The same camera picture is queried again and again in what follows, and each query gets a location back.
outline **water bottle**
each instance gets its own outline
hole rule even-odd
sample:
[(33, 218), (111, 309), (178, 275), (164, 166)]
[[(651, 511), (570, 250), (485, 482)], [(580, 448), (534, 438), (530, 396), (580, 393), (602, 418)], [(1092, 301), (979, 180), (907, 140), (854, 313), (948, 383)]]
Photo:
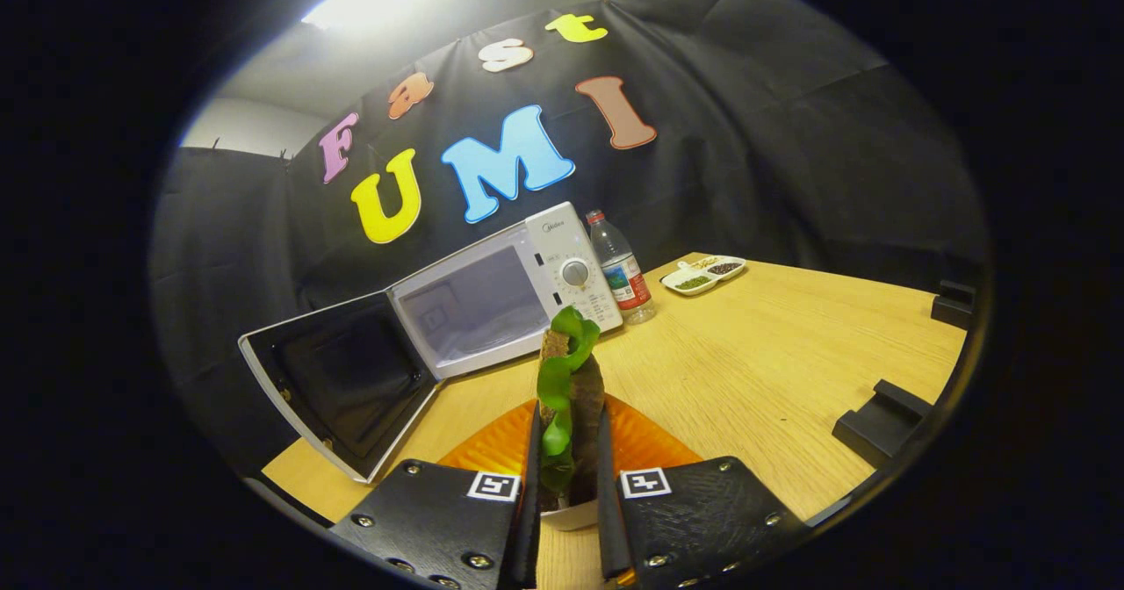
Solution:
[(617, 301), (617, 307), (620, 307), (625, 323), (640, 325), (651, 319), (655, 315), (652, 293), (647, 291), (644, 275), (636, 265), (625, 235), (605, 220), (601, 210), (587, 212), (586, 221), (589, 223), (593, 253), (597, 254), (601, 271), (605, 271), (605, 279), (609, 282), (613, 298)]

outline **microwave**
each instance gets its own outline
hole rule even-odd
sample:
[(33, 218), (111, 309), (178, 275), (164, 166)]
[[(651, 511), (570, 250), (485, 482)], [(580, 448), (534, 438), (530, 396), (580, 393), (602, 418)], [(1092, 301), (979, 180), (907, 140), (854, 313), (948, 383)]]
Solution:
[(570, 305), (602, 332), (623, 324), (562, 202), (384, 290), (242, 335), (238, 348), (293, 429), (371, 482), (442, 381), (537, 351)]

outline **ceiling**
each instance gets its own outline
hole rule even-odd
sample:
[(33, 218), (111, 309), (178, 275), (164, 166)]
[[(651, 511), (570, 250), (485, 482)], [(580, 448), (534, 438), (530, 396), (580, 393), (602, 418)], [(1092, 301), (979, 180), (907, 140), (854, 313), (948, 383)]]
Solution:
[(464, 35), (522, 15), (592, 0), (405, 0), (372, 4), (362, 29), (298, 22), (233, 74), (220, 98), (334, 118), (402, 66)]

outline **letter m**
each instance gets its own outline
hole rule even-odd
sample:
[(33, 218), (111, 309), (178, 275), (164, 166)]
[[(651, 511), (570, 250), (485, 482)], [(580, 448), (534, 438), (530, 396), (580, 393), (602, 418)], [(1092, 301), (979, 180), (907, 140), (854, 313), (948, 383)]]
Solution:
[(541, 191), (573, 173), (573, 161), (563, 158), (546, 136), (538, 119), (542, 110), (526, 106), (507, 115), (498, 151), (474, 138), (463, 138), (441, 155), (441, 162), (453, 166), (461, 181), (469, 205), (465, 221), (478, 223), (499, 210), (499, 201), (484, 191), (486, 182), (507, 199), (518, 197), (519, 163), (527, 170), (523, 185), (529, 191)]

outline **microwave dial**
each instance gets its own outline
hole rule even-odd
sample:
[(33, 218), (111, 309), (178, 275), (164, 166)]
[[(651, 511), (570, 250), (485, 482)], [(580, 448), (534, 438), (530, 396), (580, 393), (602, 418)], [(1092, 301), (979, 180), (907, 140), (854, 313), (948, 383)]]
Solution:
[(583, 287), (589, 281), (589, 263), (582, 258), (566, 258), (559, 272), (562, 274), (562, 280), (571, 287)]

